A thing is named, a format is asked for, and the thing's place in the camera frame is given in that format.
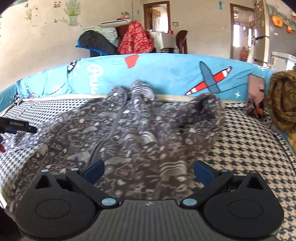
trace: doorway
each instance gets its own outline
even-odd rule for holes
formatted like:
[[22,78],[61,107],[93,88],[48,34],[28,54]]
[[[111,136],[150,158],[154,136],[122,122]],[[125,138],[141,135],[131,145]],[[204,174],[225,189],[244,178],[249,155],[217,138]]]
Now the doorway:
[[247,61],[254,35],[254,10],[230,4],[231,48],[230,58]]
[[170,30],[170,2],[144,4],[144,23],[147,31],[168,33]]

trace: houndstooth bedsheet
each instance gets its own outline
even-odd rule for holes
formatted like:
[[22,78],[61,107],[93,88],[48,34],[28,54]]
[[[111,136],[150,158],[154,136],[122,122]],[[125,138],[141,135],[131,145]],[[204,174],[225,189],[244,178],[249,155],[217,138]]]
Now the houndstooth bedsheet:
[[[53,101],[28,101],[10,109],[4,117],[29,121],[37,126],[65,112],[86,103],[89,99],[67,99]],[[170,105],[185,102],[164,102]],[[248,117],[244,113],[245,103],[225,104],[223,131],[207,154],[206,163],[214,169],[229,169],[235,174],[247,174],[257,170],[268,183],[281,203],[285,218],[277,235],[280,240],[296,240],[296,163],[295,156],[284,139],[267,126],[264,121]],[[39,145],[0,154],[0,192],[6,201],[14,190],[14,178],[24,161]]]

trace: airplane print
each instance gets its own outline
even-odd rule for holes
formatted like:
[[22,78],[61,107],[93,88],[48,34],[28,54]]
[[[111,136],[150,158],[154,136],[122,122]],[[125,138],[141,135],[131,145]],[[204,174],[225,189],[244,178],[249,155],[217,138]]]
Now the airplane print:
[[227,69],[221,70],[217,74],[213,75],[209,67],[202,61],[200,61],[200,69],[203,76],[203,81],[190,89],[185,95],[191,95],[198,91],[208,88],[209,91],[213,94],[218,94],[221,92],[217,83],[224,80],[229,72],[232,70],[232,67],[228,67]]

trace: screw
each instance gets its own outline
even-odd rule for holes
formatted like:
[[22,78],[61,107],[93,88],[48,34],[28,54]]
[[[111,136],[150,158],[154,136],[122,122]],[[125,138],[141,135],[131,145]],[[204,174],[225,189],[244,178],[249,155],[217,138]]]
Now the screw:
[[153,205],[153,202],[146,202],[145,205],[148,206],[148,207],[150,207],[150,206]]
[[101,202],[104,206],[112,206],[116,203],[114,198],[104,198]]
[[185,206],[194,206],[194,205],[197,204],[197,201],[195,199],[193,199],[193,198],[186,198],[186,199],[183,200],[183,204]]

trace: potted plant wall decal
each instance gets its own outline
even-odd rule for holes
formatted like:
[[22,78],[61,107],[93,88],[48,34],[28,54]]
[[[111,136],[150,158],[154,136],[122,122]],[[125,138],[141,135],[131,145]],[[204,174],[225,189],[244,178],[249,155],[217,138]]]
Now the potted plant wall decal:
[[77,26],[77,18],[81,13],[80,2],[77,0],[69,0],[64,8],[66,15],[69,16],[69,26]]
[[32,21],[32,9],[28,9],[26,11],[26,17],[25,17],[25,19]]

